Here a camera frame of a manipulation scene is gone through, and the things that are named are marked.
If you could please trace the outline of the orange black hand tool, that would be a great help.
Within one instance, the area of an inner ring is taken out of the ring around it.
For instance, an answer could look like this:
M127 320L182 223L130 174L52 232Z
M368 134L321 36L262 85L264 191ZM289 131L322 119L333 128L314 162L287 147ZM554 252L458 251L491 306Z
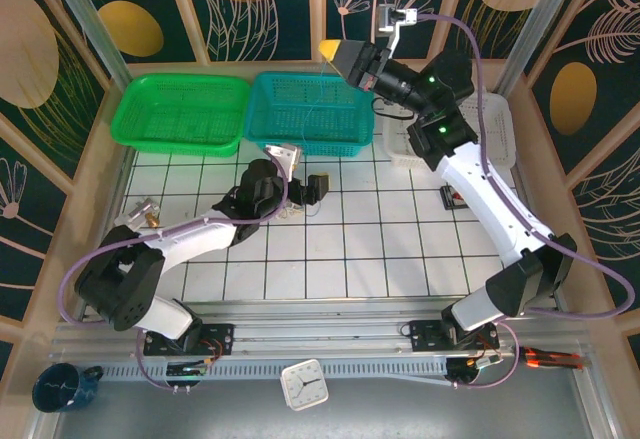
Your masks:
M530 368L582 370L585 362L575 353L542 350L529 346L519 347L519 361Z

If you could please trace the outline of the white square clock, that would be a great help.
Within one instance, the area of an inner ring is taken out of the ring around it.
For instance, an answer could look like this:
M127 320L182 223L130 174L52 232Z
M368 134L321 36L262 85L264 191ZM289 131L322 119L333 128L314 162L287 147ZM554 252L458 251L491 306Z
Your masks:
M286 405L299 412L329 399L329 391L320 362L309 359L284 368L280 383Z

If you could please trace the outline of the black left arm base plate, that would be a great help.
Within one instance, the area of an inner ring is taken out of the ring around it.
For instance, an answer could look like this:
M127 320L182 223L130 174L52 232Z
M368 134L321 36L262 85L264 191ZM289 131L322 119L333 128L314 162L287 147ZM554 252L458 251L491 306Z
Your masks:
M157 332L147 332L143 340L146 357L224 356L232 353L233 324L201 324L192 326L178 339L168 339Z

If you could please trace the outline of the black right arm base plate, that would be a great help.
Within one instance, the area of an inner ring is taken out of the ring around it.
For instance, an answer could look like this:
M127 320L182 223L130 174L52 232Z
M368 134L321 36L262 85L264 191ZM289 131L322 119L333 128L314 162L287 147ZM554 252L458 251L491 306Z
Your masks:
M483 352L500 349L494 324L464 331L442 320L412 320L402 324L399 333L410 341L413 352Z

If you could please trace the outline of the white plastic basket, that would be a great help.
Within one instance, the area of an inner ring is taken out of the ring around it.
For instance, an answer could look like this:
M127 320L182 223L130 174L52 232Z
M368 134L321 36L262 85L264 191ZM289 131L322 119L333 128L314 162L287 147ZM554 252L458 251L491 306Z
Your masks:
M516 163L516 145L511 111L507 100L483 90L483 124L487 139L488 157L498 169L511 169ZM385 118L383 144L393 166L407 169L427 169L427 164L416 156L406 132L409 121Z

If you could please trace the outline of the dark blue mug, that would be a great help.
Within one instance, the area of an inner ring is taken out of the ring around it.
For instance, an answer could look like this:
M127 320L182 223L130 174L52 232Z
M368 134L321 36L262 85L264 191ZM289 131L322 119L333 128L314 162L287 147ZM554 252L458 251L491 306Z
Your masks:
M101 366L86 369L56 363L43 371L32 389L32 402L43 413L61 413L88 406L97 396Z

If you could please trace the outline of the white grid mat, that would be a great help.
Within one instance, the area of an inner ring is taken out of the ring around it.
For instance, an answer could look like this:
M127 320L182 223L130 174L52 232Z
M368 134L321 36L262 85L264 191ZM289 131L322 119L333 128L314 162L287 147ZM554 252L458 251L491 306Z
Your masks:
M501 268L474 214L446 210L440 179L393 166L384 117L354 157L304 157L299 179L328 173L330 190L289 207L246 242L161 277L158 294L185 302L457 296Z

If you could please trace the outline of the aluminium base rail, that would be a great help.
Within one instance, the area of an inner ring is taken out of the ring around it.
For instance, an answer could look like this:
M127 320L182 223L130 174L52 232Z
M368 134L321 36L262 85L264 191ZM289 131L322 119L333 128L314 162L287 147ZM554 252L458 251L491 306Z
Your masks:
M412 352L400 327L411 320L440 319L451 298L339 298L187 303L205 323L235 325L232 358L305 359L391 357ZM586 353L586 326L538 315L505 321L519 342L545 350ZM56 327L51 361L133 359L135 331L109 325Z

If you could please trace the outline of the teal plastic basket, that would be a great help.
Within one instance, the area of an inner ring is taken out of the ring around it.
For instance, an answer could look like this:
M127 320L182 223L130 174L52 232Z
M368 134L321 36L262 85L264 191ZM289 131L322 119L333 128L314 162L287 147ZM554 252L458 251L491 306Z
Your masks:
M310 156L354 157L373 138L372 100L338 75L264 72L251 87L244 137Z

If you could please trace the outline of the green plastic basket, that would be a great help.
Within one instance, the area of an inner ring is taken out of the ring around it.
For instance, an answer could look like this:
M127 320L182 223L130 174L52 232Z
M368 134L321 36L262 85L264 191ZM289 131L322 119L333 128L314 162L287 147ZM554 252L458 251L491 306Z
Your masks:
M123 93L111 136L139 152L230 157L243 135L249 95L238 77L142 75Z

